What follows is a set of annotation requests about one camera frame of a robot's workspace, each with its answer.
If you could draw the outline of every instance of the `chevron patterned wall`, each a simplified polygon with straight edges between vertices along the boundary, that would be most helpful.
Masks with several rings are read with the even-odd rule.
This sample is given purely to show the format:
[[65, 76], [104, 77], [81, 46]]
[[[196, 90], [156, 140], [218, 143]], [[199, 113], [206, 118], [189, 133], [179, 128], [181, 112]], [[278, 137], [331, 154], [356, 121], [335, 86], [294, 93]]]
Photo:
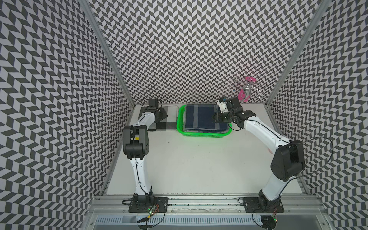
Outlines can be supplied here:
[[276, 84], [320, 0], [90, 0], [133, 99], [214, 102]]
[[130, 111], [76, 0], [0, 1], [0, 229], [78, 227]]
[[[368, 229], [368, 4], [332, 1], [272, 105], [287, 136], [331, 137], [306, 182], [337, 229]], [[307, 172], [328, 141], [306, 143]]]

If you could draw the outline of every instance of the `folded cloth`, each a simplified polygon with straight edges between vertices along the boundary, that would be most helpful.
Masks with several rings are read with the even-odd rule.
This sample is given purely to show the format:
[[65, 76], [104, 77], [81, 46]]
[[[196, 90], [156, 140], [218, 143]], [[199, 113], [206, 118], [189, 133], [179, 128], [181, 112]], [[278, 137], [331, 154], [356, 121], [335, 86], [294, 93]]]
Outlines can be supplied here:
[[226, 123], [215, 123], [212, 118], [218, 112], [216, 104], [187, 105], [184, 113], [184, 132], [226, 133]]

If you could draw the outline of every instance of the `cable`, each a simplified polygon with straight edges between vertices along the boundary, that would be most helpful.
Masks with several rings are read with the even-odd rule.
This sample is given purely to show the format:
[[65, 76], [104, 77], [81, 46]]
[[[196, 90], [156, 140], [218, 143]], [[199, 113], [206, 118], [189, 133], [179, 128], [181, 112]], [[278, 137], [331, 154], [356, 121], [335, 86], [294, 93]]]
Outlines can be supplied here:
[[142, 107], [145, 107], [144, 106], [144, 100], [146, 99], [147, 97], [144, 97], [140, 102], [139, 102], [139, 104], [142, 106]]
[[[140, 180], [139, 180], [139, 174], [138, 174], [138, 165], [137, 165], [137, 164], [135, 164], [135, 169], [137, 170], [138, 182], [140, 183]], [[145, 194], [148, 194], [146, 191], [144, 191], [144, 190], [143, 190], [143, 188], [142, 188], [141, 184], [139, 184], [139, 186], [141, 187], [141, 190], [142, 190]]]
[[161, 99], [160, 99], [160, 102], [161, 102], [161, 106], [160, 106], [160, 108], [156, 109], [156, 111], [159, 111], [162, 108], [162, 101], [161, 101]]
[[254, 212], [255, 212], [255, 211], [257, 211], [257, 210], [260, 210], [260, 211], [264, 212], [264, 211], [263, 211], [263, 210], [261, 210], [261, 209], [255, 209], [255, 210], [252, 212], [252, 220], [255, 222], [255, 224], [256, 224], [256, 225], [258, 225], [259, 227], [263, 228], [261, 225], [257, 224], [257, 222], [256, 222], [256, 221], [254, 220], [254, 218], [253, 218], [253, 214], [254, 214]]
[[164, 220], [165, 215], [166, 215], [165, 207], [164, 207], [163, 209], [164, 209], [164, 213], [163, 213], [163, 218], [162, 218], [162, 220], [161, 220], [160, 222], [158, 222], [157, 224], [153, 225], [152, 227], [150, 227], [150, 229], [151, 229], [151, 228], [153, 228], [153, 227], [155, 227], [155, 226], [157, 226], [159, 223], [161, 223], [161, 222]]
[[265, 126], [265, 125], [263, 125], [261, 122], [259, 122], [259, 121], [256, 121], [256, 120], [240, 120], [240, 121], [255, 121], [255, 122], [258, 122], [260, 125], [262, 125], [263, 127], [265, 127], [268, 131], [270, 131], [273, 135], [275, 135], [278, 139], [280, 139], [281, 141], [283, 141], [283, 142], [286, 142], [286, 143], [288, 143], [288, 144], [290, 144], [290, 142], [287, 142], [287, 141], [284, 141], [284, 140], [282, 140], [276, 133], [274, 133], [272, 130], [270, 130], [269, 128], [267, 128], [267, 126]]
[[239, 130], [241, 130], [241, 128], [239, 128], [238, 130], [233, 129], [233, 128], [229, 125], [229, 123], [228, 123], [227, 125], [229, 126], [229, 128], [230, 128], [230, 129], [232, 129], [232, 130], [234, 130], [234, 131], [239, 131]]
[[129, 199], [129, 200], [123, 200], [121, 203], [122, 203], [123, 205], [130, 205], [130, 204], [124, 203], [124, 202], [126, 202], [126, 201], [130, 201], [130, 202], [132, 202], [132, 199]]
[[332, 156], [333, 156], [333, 154], [334, 154], [334, 146], [333, 146], [333, 142], [331, 141], [331, 139], [330, 138], [328, 138], [328, 137], [323, 137], [323, 136], [315, 136], [315, 137], [313, 137], [312, 139], [309, 139], [309, 140], [307, 140], [307, 141], [303, 141], [303, 142], [301, 142], [301, 143], [306, 143], [306, 142], [309, 142], [309, 141], [312, 141], [312, 140], [317, 140], [318, 138], [324, 138], [324, 139], [327, 139], [327, 140], [329, 140], [330, 141], [330, 143], [331, 143], [331, 155], [330, 155], [330, 157], [329, 157], [329, 159], [327, 160], [327, 162], [325, 163], [325, 165], [323, 165], [322, 167], [320, 167], [319, 169], [316, 169], [315, 171], [313, 171], [313, 172], [311, 172], [311, 173], [308, 173], [308, 174], [305, 174], [305, 175], [302, 175], [302, 176], [298, 176], [298, 177], [295, 177], [295, 178], [293, 178], [293, 179], [297, 179], [297, 178], [300, 178], [300, 177], [305, 177], [305, 176], [308, 176], [308, 175], [311, 175], [311, 174], [313, 174], [313, 173], [315, 173], [315, 172], [318, 172], [319, 170], [321, 170], [321, 169], [323, 169], [330, 161], [331, 161], [331, 159], [332, 159]]
[[239, 197], [239, 198], [237, 199], [238, 203], [239, 203], [239, 204], [241, 204], [241, 205], [244, 205], [244, 203], [240, 203], [240, 201], [239, 201], [239, 200], [240, 200], [240, 198], [242, 198], [242, 197]]

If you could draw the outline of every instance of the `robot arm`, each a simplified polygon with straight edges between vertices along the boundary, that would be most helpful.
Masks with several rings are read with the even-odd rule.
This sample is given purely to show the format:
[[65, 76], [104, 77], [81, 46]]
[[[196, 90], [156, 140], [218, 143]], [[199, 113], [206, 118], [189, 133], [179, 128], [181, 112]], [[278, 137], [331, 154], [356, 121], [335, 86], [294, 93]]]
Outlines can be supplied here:
[[213, 116], [217, 123], [235, 123], [260, 139], [274, 155], [271, 163], [272, 175], [260, 190], [258, 207], [273, 211], [281, 204], [281, 194], [290, 180], [304, 169], [303, 147], [300, 141], [292, 141], [264, 124], [255, 113], [243, 111], [238, 98], [220, 98], [220, 112]]
[[132, 204], [138, 210], [152, 207], [154, 200], [144, 158], [149, 152], [147, 129], [164, 118], [167, 118], [167, 113], [163, 108], [159, 108], [158, 100], [149, 99], [141, 117], [133, 125], [126, 125], [123, 129], [123, 152], [132, 164], [135, 179]]

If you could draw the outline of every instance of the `green plastic basket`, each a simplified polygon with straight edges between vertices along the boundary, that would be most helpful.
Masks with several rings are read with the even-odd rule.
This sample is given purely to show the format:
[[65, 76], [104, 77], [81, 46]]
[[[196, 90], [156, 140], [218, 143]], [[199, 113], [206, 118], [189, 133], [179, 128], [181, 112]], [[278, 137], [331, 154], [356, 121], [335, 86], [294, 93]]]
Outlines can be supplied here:
[[229, 132], [227, 133], [205, 133], [205, 132], [184, 132], [183, 131], [183, 115], [185, 111], [185, 106], [183, 105], [180, 107], [178, 112], [178, 122], [176, 123], [176, 129], [178, 132], [183, 134], [186, 137], [215, 137], [215, 138], [221, 138], [226, 135], [229, 135], [231, 133], [231, 129], [229, 129]]

